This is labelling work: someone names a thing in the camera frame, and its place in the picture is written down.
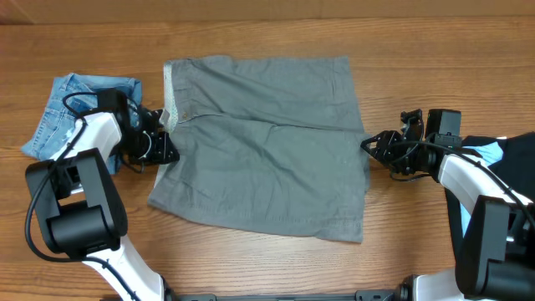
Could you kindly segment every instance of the wooden table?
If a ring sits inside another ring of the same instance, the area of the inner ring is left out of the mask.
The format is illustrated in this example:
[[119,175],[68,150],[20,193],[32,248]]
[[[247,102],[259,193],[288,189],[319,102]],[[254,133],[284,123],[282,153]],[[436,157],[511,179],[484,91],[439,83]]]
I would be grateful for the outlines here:
[[[156,109],[163,105],[163,63],[210,54],[348,55],[370,134],[398,129],[400,112],[418,108],[461,110],[463,135],[513,136],[535,126],[535,18],[2,26],[1,300],[115,294],[90,268],[46,263],[24,241],[24,170],[35,160],[19,149],[35,131],[53,77],[135,77],[143,82],[144,105]],[[364,242],[357,244],[186,222],[147,206],[155,173],[123,169],[114,181],[131,240],[178,293],[350,293],[454,266],[444,192],[429,179],[393,182],[372,163]]]

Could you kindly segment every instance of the blue denim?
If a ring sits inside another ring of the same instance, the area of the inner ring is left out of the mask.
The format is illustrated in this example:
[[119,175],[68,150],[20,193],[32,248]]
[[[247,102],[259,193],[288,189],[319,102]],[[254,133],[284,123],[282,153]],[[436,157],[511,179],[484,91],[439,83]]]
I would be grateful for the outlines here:
[[476,150],[479,155],[482,156],[482,159],[485,161],[487,166],[491,166],[503,158],[503,150],[497,142],[483,146],[463,146],[462,148]]
[[[97,92],[108,88],[121,90],[131,101],[138,105],[141,103],[141,82],[138,79],[79,74],[55,78],[43,117],[32,139],[22,147],[23,153],[40,161],[49,159],[74,132],[74,115],[64,107],[62,98],[74,92]],[[83,112],[95,108],[97,98],[96,95],[76,95],[69,98],[67,104],[77,112]],[[139,119],[133,110],[130,119],[133,126],[138,125]],[[117,156],[111,156],[106,165],[110,174],[115,174],[119,170],[120,160]]]

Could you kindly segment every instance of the gray shorts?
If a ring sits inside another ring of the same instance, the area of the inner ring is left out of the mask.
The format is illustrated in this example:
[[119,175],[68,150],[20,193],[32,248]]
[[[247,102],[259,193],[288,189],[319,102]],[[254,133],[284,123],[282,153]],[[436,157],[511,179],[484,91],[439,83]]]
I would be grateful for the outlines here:
[[181,154],[149,204],[193,222],[362,241],[369,187],[347,58],[179,59],[162,120]]

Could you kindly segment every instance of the wire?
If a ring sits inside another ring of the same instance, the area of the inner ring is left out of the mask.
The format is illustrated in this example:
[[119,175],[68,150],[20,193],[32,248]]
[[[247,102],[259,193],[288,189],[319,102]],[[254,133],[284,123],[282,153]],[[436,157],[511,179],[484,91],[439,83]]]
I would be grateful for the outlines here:
[[82,120],[82,127],[80,128],[80,131],[76,136],[73,138],[73,140],[67,144],[65,147],[65,150],[59,155],[58,159],[50,165],[48,168],[47,174],[44,176],[44,178],[39,183],[37,190],[32,196],[32,201],[30,202],[30,205],[28,206],[28,212],[26,214],[26,223],[24,224],[24,235],[26,237],[26,243],[28,244],[29,248],[32,250],[32,252],[37,255],[39,258],[53,262],[53,263],[81,263],[83,261],[90,261],[95,263],[100,263],[103,268],[107,268],[114,276],[117,278],[117,281],[121,284],[121,286],[125,289],[125,291],[132,297],[135,301],[140,301],[139,297],[135,295],[135,292],[132,291],[132,289],[128,286],[128,284],[125,282],[125,280],[120,276],[120,274],[105,260],[102,260],[100,258],[94,258],[94,257],[85,257],[82,259],[71,259],[71,258],[55,258],[51,257],[47,254],[42,253],[37,246],[35,246],[35,243],[33,243],[32,239],[32,233],[31,233],[31,223],[32,223],[32,215],[33,211],[35,210],[35,207],[37,206],[37,202],[39,197],[41,196],[44,186],[47,184],[48,180],[50,179],[51,175],[56,171],[58,168],[59,163],[65,158],[65,156],[73,149],[74,145],[82,134],[85,131],[85,128],[87,127],[87,121],[85,118],[77,112],[75,109],[73,109],[71,106],[67,104],[67,99],[70,97],[76,96],[76,95],[95,95],[96,93],[93,92],[76,92],[72,94],[65,95],[63,97],[62,101],[67,110],[69,110],[71,113],[73,113],[74,117],[77,119]]
[[401,141],[401,142],[396,142],[396,143],[393,143],[393,144],[389,145],[386,148],[386,150],[388,150],[391,147],[398,146],[398,145],[427,145],[429,147],[434,147],[436,149],[445,151],[447,153],[459,156],[463,160],[468,161],[469,163],[472,163],[475,167],[477,167],[477,168],[481,169],[483,172],[485,172],[485,174],[487,174],[487,176],[489,176],[500,187],[500,189],[503,190],[503,192],[506,195],[511,197],[517,203],[517,205],[518,205],[518,207],[520,207],[520,210],[522,211],[522,213],[526,216],[526,219],[529,222],[530,226],[532,227],[533,230],[535,230],[535,220],[533,220],[533,217],[529,214],[529,212],[527,211],[526,206],[522,203],[522,201],[520,201],[520,199],[518,199],[518,197],[515,196],[514,193],[512,193],[512,188],[510,186],[507,186],[506,184],[504,184],[503,181],[500,180],[500,178],[498,176],[496,176],[488,168],[485,168],[484,166],[482,166],[481,163],[479,163],[478,161],[474,161],[471,158],[469,158],[469,157],[465,156],[464,154],[460,153],[459,151],[452,150],[449,147],[444,147],[442,145],[436,145],[434,143],[424,142],[424,141]]
[[427,176],[431,176],[430,174],[428,173],[425,173],[425,174],[420,174],[420,175],[416,175],[416,176],[412,176],[412,177],[409,177],[409,178],[396,178],[394,176],[394,172],[391,171],[390,172],[390,179],[394,180],[394,181],[403,181],[403,182],[407,182],[407,181],[416,181],[418,179],[421,179],[421,178],[424,178],[424,177],[427,177]]
[[[420,116],[420,141],[422,141],[424,139],[424,120],[423,118]],[[407,151],[404,155],[402,155],[401,157],[397,158],[397,159],[394,159],[392,161],[387,161],[386,163],[388,164],[395,164],[403,159],[405,159],[406,157],[410,156],[410,154],[412,154],[414,151],[416,151],[416,149],[418,148],[418,145],[414,145],[409,151]]]
[[132,170],[133,172],[138,173],[138,174],[142,174],[143,172],[145,172],[145,163],[143,161],[141,162],[141,168],[137,169],[125,160],[125,158],[123,157],[123,154],[119,153],[117,156],[119,156],[120,162],[124,164],[126,167],[128,167],[130,170]]

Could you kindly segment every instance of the denim jeans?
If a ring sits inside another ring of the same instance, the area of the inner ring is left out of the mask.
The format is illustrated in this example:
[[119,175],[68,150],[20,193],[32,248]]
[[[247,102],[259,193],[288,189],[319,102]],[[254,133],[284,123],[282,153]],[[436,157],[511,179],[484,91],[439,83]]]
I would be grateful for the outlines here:
[[[74,115],[64,107],[62,98],[74,92],[97,92],[108,88],[121,90],[131,101],[138,105],[141,103],[141,82],[138,79],[79,74],[55,78],[43,117],[32,139],[22,147],[23,153],[41,161],[49,159],[74,132]],[[97,98],[96,95],[77,95],[69,98],[67,104],[83,112],[95,108]],[[139,122],[134,111],[130,112],[130,119],[133,126]],[[117,156],[111,156],[106,165],[110,174],[115,174],[120,160]]]

